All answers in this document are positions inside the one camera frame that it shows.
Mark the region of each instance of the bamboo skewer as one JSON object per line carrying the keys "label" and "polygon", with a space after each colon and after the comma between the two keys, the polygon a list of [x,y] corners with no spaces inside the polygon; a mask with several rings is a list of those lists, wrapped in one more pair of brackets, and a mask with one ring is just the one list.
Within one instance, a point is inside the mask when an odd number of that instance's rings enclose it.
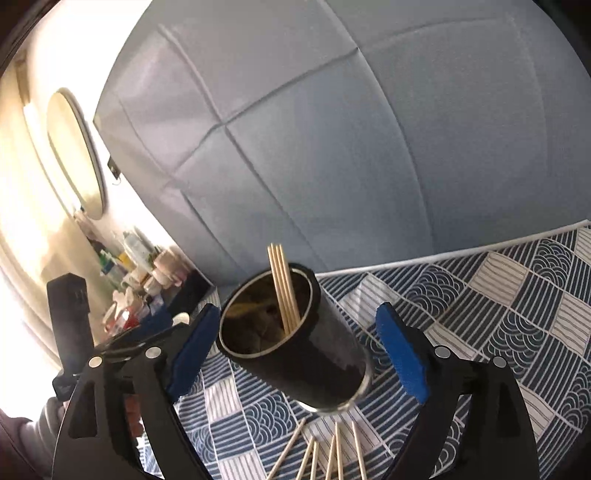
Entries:
{"label": "bamboo skewer", "polygon": [[295,328],[295,322],[293,319],[293,311],[291,308],[289,288],[287,287],[287,273],[285,272],[285,269],[284,269],[283,260],[280,255],[279,248],[276,245],[273,245],[272,248],[273,248],[273,252],[275,255],[275,262],[277,265],[277,271],[278,271],[279,280],[280,280],[280,284],[281,284],[281,295],[283,296],[283,303],[285,306],[287,323],[289,325],[289,332],[288,333],[291,333]]}
{"label": "bamboo skewer", "polygon": [[267,480],[271,480],[271,478],[273,478],[273,476],[277,473],[277,470],[279,470],[279,467],[283,463],[283,460],[285,460],[285,457],[289,453],[291,447],[293,447],[293,444],[296,442],[297,437],[300,434],[302,428],[304,428],[304,424],[305,423],[306,423],[306,419],[302,419],[302,421],[300,422],[300,424],[294,430],[294,433],[291,435],[290,441],[287,442],[287,445],[285,446],[285,448],[281,452],[281,455],[279,455],[279,458],[275,462],[275,465],[273,465],[273,468],[269,472],[269,475],[267,475]]}
{"label": "bamboo skewer", "polygon": [[336,438],[336,464],[339,471],[339,480],[343,480],[343,452],[340,448],[340,423],[335,422],[335,438]]}
{"label": "bamboo skewer", "polygon": [[285,330],[285,334],[290,334],[290,324],[288,322],[287,313],[285,311],[285,304],[284,304],[284,296],[283,296],[283,289],[281,286],[281,277],[279,273],[279,268],[277,265],[277,260],[275,259],[275,249],[274,245],[271,244],[267,247],[267,254],[269,255],[269,263],[271,264],[271,274],[273,275],[273,283],[275,284],[275,291],[277,292],[277,303],[279,305],[279,312],[281,314],[281,321],[283,322],[283,329]]}
{"label": "bamboo skewer", "polygon": [[310,480],[316,480],[316,466],[317,465],[318,465],[318,441],[315,440],[314,441],[314,451],[312,452],[312,467],[310,470]]}
{"label": "bamboo skewer", "polygon": [[357,424],[355,421],[351,422],[351,426],[353,427],[353,437],[355,438],[355,449],[357,450],[357,459],[359,461],[361,480],[368,480],[367,473],[365,472],[365,462],[363,461],[363,450],[361,449],[361,442],[359,441],[359,435],[357,434]]}
{"label": "bamboo skewer", "polygon": [[291,270],[285,259],[283,247],[281,245],[271,244],[267,247],[269,263],[271,264],[271,273],[275,292],[277,293],[277,303],[281,313],[281,321],[285,334],[289,335],[300,323],[301,317],[298,311],[296,294],[291,281]]}
{"label": "bamboo skewer", "polygon": [[335,436],[333,435],[332,440],[330,441],[329,461],[326,464],[326,475],[324,476],[324,480],[330,480],[331,473],[332,473],[332,459],[334,458],[334,456],[335,456]]}
{"label": "bamboo skewer", "polygon": [[315,444],[316,441],[312,438],[310,440],[310,443],[306,447],[306,452],[304,453],[304,458],[302,458],[301,460],[300,469],[298,470],[297,475],[295,476],[295,480],[301,480],[301,478],[304,476],[304,472],[306,471],[306,465],[308,465],[308,458],[310,457],[312,448],[314,448]]}
{"label": "bamboo skewer", "polygon": [[298,311],[298,308],[297,308],[297,301],[295,298],[296,294],[294,292],[294,286],[291,281],[291,270],[290,270],[290,266],[287,263],[287,260],[285,259],[285,253],[283,252],[283,247],[281,245],[279,245],[276,248],[279,251],[279,259],[283,263],[283,272],[285,274],[285,280],[287,283],[288,299],[289,299],[289,304],[291,307],[291,317],[294,320],[294,329],[295,329],[299,325],[301,317],[300,317],[300,312]]}

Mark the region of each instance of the black cup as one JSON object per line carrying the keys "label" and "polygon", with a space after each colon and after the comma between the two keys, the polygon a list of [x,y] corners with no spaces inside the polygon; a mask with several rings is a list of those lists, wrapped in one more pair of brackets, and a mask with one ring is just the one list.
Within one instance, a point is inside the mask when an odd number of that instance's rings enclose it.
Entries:
{"label": "black cup", "polygon": [[219,349],[245,370],[310,411],[345,410],[371,386],[369,352],[325,297],[314,273],[290,264],[301,322],[284,336],[270,270],[240,286],[224,304]]}

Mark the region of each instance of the wall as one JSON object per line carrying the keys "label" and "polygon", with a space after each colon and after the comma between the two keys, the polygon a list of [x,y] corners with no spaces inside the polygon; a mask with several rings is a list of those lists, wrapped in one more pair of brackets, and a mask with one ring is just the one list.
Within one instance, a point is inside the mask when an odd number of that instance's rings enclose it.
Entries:
{"label": "wall", "polygon": [[100,94],[129,33],[151,0],[61,0],[28,39],[27,67],[31,105],[38,130],[32,132],[41,155],[48,147],[46,111],[59,88],[74,94],[89,124],[105,179],[107,207],[94,221],[113,248],[111,231],[136,227],[153,244],[176,249],[174,241],[144,206],[125,177],[115,180],[107,168],[109,152],[92,124]]}

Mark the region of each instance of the white piping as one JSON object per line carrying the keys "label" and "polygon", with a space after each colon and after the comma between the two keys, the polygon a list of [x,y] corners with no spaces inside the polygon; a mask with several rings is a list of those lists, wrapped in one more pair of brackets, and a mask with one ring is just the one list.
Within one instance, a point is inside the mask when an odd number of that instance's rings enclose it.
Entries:
{"label": "white piping", "polygon": [[567,225],[567,226],[563,226],[560,228],[555,228],[554,230],[549,230],[547,232],[535,233],[533,235],[523,236],[521,238],[516,238],[514,240],[507,240],[505,242],[499,242],[497,244],[483,245],[482,247],[465,248],[464,250],[455,250],[453,252],[445,252],[445,253],[436,254],[436,255],[429,255],[427,257],[412,258],[410,260],[400,260],[398,262],[384,263],[381,265],[371,265],[369,267],[345,268],[343,270],[334,270],[332,272],[317,273],[316,278],[332,277],[334,275],[364,273],[364,272],[368,272],[371,270],[383,270],[386,268],[406,267],[407,265],[416,265],[416,264],[422,264],[422,263],[434,263],[434,262],[440,262],[442,260],[449,260],[450,258],[466,257],[468,255],[476,255],[481,252],[488,252],[491,250],[499,250],[501,248],[512,247],[514,245],[519,245],[519,244],[524,244],[527,242],[532,242],[534,240],[539,240],[540,238],[546,238],[548,236],[553,236],[553,235],[558,235],[560,233],[570,232],[571,230],[576,230],[576,229],[585,227],[587,225],[591,225],[591,221],[583,220],[581,222],[573,223],[572,225]]}

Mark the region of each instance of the blue patterned bedsheet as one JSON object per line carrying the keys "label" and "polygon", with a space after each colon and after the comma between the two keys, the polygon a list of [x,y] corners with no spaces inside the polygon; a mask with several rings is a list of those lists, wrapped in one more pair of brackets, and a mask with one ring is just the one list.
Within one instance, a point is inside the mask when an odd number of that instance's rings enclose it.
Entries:
{"label": "blue patterned bedsheet", "polygon": [[[352,419],[361,431],[368,478],[378,479],[404,443],[420,408],[403,392],[376,334],[375,309],[385,301],[395,305],[408,325],[463,358],[508,358],[530,413],[543,479],[585,427],[591,415],[590,227],[496,252],[333,275],[320,283],[375,360],[371,392],[339,417],[346,426],[346,480],[361,477]],[[458,403],[435,474],[453,463],[469,400],[466,395]],[[176,409],[215,480],[264,480],[304,417],[308,421],[303,435],[275,478],[295,478],[312,436],[321,442],[317,476],[324,475],[336,417],[304,411],[216,348]],[[144,467],[161,476],[145,441]]]}

